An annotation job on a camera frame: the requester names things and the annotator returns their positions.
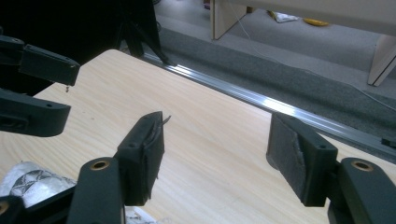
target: gray floor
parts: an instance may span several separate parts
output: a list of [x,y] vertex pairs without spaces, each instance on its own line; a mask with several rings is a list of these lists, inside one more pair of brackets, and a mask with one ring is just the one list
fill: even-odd
[[266,10],[257,9],[221,39],[212,40],[210,12],[202,0],[162,0],[155,11],[166,29],[396,99],[396,70],[379,87],[367,85],[380,34],[334,24],[314,27],[301,19],[277,23]]

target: yellow object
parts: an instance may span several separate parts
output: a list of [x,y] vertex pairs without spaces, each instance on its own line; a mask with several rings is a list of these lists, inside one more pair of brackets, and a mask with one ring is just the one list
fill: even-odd
[[328,22],[326,21],[316,21],[313,19],[308,19],[308,18],[304,18],[304,21],[310,25],[314,25],[314,26],[327,26],[329,25]]

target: wooden table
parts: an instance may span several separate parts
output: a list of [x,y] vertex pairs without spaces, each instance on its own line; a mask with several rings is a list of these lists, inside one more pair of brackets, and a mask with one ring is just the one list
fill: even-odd
[[[172,223],[327,223],[327,208],[305,208],[265,159],[271,114],[110,50],[83,65],[75,87],[54,84],[37,95],[72,106],[64,132],[50,138],[0,133],[0,176],[20,161],[78,178],[79,168],[112,157],[137,120],[162,111],[165,154],[143,207]],[[396,166],[329,139],[339,159]]]

